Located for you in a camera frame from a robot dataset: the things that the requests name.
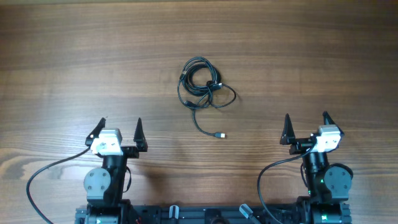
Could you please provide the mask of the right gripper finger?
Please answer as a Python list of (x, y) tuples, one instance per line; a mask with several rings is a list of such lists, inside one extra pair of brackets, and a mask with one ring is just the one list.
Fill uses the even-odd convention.
[(284, 128), (280, 137), (281, 145), (291, 145), (296, 142), (296, 137), (289, 114), (285, 115)]
[(323, 122), (324, 125), (335, 125), (339, 132), (340, 132), (340, 136), (344, 136), (345, 133), (342, 131), (342, 129), (333, 121), (333, 119), (331, 118), (331, 116), (329, 115), (329, 113), (327, 111), (324, 111), (323, 114)]

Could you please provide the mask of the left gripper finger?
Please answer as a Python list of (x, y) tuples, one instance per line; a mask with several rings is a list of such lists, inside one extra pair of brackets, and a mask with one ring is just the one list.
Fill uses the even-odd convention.
[(136, 143), (136, 147), (139, 152), (147, 152), (148, 145), (144, 135), (141, 118), (137, 120), (133, 141)]
[(106, 119), (105, 118), (101, 118), (99, 123), (96, 125), (96, 127), (91, 131), (91, 133), (89, 133), (89, 135), (87, 135), (86, 139), (85, 139), (85, 145), (86, 146), (91, 146), (94, 139), (99, 137), (99, 134), (101, 132), (101, 130), (106, 126)]

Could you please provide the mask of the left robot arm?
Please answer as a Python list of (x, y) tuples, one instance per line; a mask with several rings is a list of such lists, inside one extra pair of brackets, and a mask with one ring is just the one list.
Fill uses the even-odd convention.
[(140, 223), (141, 217), (129, 199), (123, 199), (128, 159), (138, 159), (148, 145), (144, 136), (142, 120), (137, 120), (133, 146), (123, 146), (123, 137), (118, 128), (107, 128), (106, 119), (101, 118), (97, 126), (86, 137), (85, 145), (103, 160), (100, 168), (90, 170), (83, 181), (86, 190), (86, 212), (81, 219), (84, 224)]

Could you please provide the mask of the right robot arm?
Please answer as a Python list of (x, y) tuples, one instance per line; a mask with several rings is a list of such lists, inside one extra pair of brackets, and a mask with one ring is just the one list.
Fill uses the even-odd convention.
[(307, 138), (297, 138), (290, 116), (286, 114), (280, 144), (289, 145), (289, 154), (302, 158), (302, 174), (307, 197), (296, 202), (299, 223), (351, 223), (346, 203), (352, 186), (353, 171), (341, 163), (330, 164), (327, 155), (339, 147), (344, 132), (325, 111), (324, 124)]

